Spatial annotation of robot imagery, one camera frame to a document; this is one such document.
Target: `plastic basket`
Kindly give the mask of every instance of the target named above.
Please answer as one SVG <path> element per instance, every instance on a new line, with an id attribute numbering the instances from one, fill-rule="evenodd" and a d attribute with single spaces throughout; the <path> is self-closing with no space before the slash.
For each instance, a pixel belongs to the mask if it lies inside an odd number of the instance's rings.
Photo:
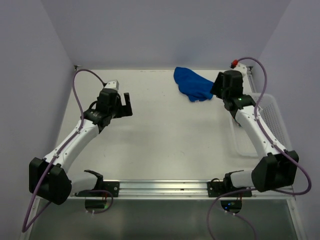
<path id="1" fill-rule="evenodd" d="M 247 93 L 256 102 L 260 93 Z M 289 151 L 292 150 L 289 135 L 282 119 L 276 99 L 270 94 L 264 94 L 259 104 L 259 112 L 266 125 L 269 127 L 273 135 L 284 145 Z M 245 157 L 257 157 L 257 152 L 246 131 L 239 126 L 230 116 L 231 133 L 238 154 Z"/>

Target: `white table surface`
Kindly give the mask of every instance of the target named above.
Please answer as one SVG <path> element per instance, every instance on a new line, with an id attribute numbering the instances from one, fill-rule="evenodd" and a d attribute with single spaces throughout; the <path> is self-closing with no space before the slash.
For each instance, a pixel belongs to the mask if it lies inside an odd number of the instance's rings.
<path id="1" fill-rule="evenodd" d="M 105 179 L 209 180 L 225 173 L 250 170 L 258 159 L 235 151 L 229 113 L 221 99 L 190 102 L 179 92 L 173 70 L 95 70 L 105 81 L 117 79 L 121 94 L 129 92 L 133 116 L 113 119 L 80 153 L 68 174 L 90 169 Z M 195 70 L 215 81 L 219 70 Z M 83 109 L 102 85 L 81 72 L 76 91 Z M 251 92 L 247 77 L 244 92 Z M 75 127 L 80 112 L 71 93 L 58 143 Z"/>

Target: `purple cable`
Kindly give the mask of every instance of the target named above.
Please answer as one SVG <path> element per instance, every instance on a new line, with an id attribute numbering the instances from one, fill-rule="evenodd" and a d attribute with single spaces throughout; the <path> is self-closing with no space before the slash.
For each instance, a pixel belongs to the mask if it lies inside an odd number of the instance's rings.
<path id="1" fill-rule="evenodd" d="M 256 104 L 255 104 L 255 107 L 254 107 L 254 117 L 256 118 L 256 122 L 258 123 L 261 131 L 263 132 L 263 134 L 265 135 L 265 137 L 268 139 L 268 141 L 273 145 L 274 144 L 274 141 L 271 139 L 271 137 L 268 135 L 268 133 L 266 132 L 266 130 L 264 129 L 264 127 L 262 126 L 261 122 L 259 119 L 257 119 L 257 116 L 258 116 L 258 106 L 259 106 L 259 103 L 261 102 L 265 92 L 266 92 L 266 89 L 267 89 L 267 81 L 268 81 L 268 78 L 267 78 L 267 71 L 265 69 L 265 67 L 263 66 L 263 64 L 258 60 L 258 59 L 255 59 L 254 57 L 250 57 L 250 56 L 246 56 L 246 57 L 242 57 L 240 59 L 238 59 L 238 62 L 240 62 L 241 60 L 246 60 L 246 59 L 249 59 L 249 60 L 253 60 L 255 61 L 262 69 L 263 71 L 263 75 L 264 75 L 264 85 L 263 85 L 263 89 L 262 89 L 262 92 L 261 92 L 261 95 L 259 96 L 258 100 L 256 101 Z M 306 190 L 304 191 L 301 191 L 301 192 L 288 192 L 288 191 L 283 191 L 283 190 L 278 190 L 278 189 L 274 189 L 273 191 L 275 192 L 278 192 L 278 193 L 282 193 L 282 194 L 289 194 L 289 195 L 293 195 L 293 196 L 297 196 L 297 195 L 304 195 L 306 193 L 308 193 L 310 190 L 311 190 L 311 187 L 312 187 L 312 182 L 311 182 L 311 178 L 309 176 L 309 174 L 307 173 L 307 171 L 299 164 L 297 163 L 292 157 L 290 157 L 288 154 L 286 154 L 282 149 L 280 149 L 277 145 L 273 145 L 273 147 L 275 149 L 277 149 L 279 151 L 279 153 L 281 153 L 282 155 L 284 155 L 287 159 L 289 159 L 294 165 L 296 165 L 302 172 L 303 174 L 305 175 L 306 179 L 307 179 L 307 182 L 308 182 L 308 187 L 306 188 Z"/>
<path id="2" fill-rule="evenodd" d="M 207 214 L 206 214 L 206 227 L 207 227 L 207 229 L 208 229 L 208 231 L 209 231 L 209 234 L 210 234 L 210 236 L 211 236 L 211 238 L 212 238 L 213 240 L 216 240 L 216 238 L 215 238 L 212 230 L 210 229 L 210 212 L 211 212 L 212 208 L 214 207 L 214 205 L 218 202 L 218 200 L 219 200 L 220 198 L 224 198 L 224 197 L 227 197 L 227 196 L 229 196 L 229 195 L 242 194 L 242 193 L 250 192 L 250 191 L 254 191 L 254 190 L 256 190 L 256 189 L 255 189 L 255 188 L 249 188 L 249 189 L 241 189 L 241 190 L 237 190 L 237 191 L 231 191 L 231 192 L 228 192 L 228 193 L 225 193 L 225 194 L 222 194 L 222 195 L 218 196 L 218 197 L 211 203 L 211 206 L 210 206 L 210 208 L 209 208 L 209 210 L 208 210 L 208 212 L 207 212 Z M 239 215 L 239 214 L 235 214 L 235 216 L 238 217 L 238 218 L 240 218 L 240 219 L 242 219 L 243 221 L 245 221 L 245 222 L 252 228 L 253 234 L 254 234 L 254 240 L 257 240 L 257 239 L 258 239 L 258 235 L 257 235 L 257 231 L 256 231 L 256 229 L 254 228 L 253 224 L 252 224 L 250 221 L 248 221 L 246 218 L 244 218 L 243 216 L 241 216 L 241 215 Z"/>
<path id="3" fill-rule="evenodd" d="M 96 76 L 100 82 L 105 85 L 104 81 L 102 81 L 102 79 L 96 74 L 94 73 L 93 71 L 91 70 L 88 70 L 88 69 L 79 69 L 77 70 L 74 75 L 73 75 L 73 81 L 72 81 L 72 90 L 73 90 L 73 94 L 74 94 L 74 97 L 75 97 L 75 100 L 79 106 L 79 109 L 80 109 L 80 113 L 81 113 L 81 123 L 80 123 L 80 126 L 79 126 L 79 130 L 82 129 L 83 125 L 84 125 L 84 110 L 82 109 L 82 106 L 81 106 L 81 103 L 80 103 L 80 100 L 78 98 L 78 95 L 76 93 L 76 88 L 75 88 L 75 80 L 76 80 L 76 75 L 80 72 L 89 72 L 91 74 L 93 74 L 94 76 Z M 59 155 L 61 153 L 61 151 L 70 143 L 70 141 L 78 134 L 78 132 L 75 132 L 74 134 L 72 134 L 72 136 L 70 136 L 65 142 L 64 144 L 58 149 L 58 151 L 56 151 L 56 154 Z M 26 210 L 26 214 L 25 214 L 25 217 L 24 217 L 24 221 L 23 221 L 23 225 L 22 225 L 22 232 L 25 233 L 29 228 L 30 226 L 35 222 L 35 220 L 43 213 L 43 211 L 51 204 L 51 202 L 48 202 L 44 207 L 43 209 L 41 209 L 35 216 L 34 218 L 28 223 L 28 219 L 29 219 L 29 216 L 30 216 L 30 212 L 31 212 L 31 209 L 32 209 L 32 206 L 35 202 L 35 199 L 36 199 L 36 196 L 37 196 L 37 193 L 39 191 L 39 188 L 41 186 L 41 183 L 43 182 L 45 176 L 47 175 L 47 173 L 49 172 L 50 168 L 52 167 L 52 165 L 54 164 L 55 160 L 57 159 L 57 157 L 53 157 L 52 160 L 50 161 L 50 163 L 48 164 L 48 166 L 46 167 L 46 169 L 44 170 L 43 174 L 41 175 L 34 191 L 33 191 L 33 194 L 32 194 L 32 197 L 31 197 L 31 200 L 30 200 L 30 203 L 29 203 L 29 206 Z"/>

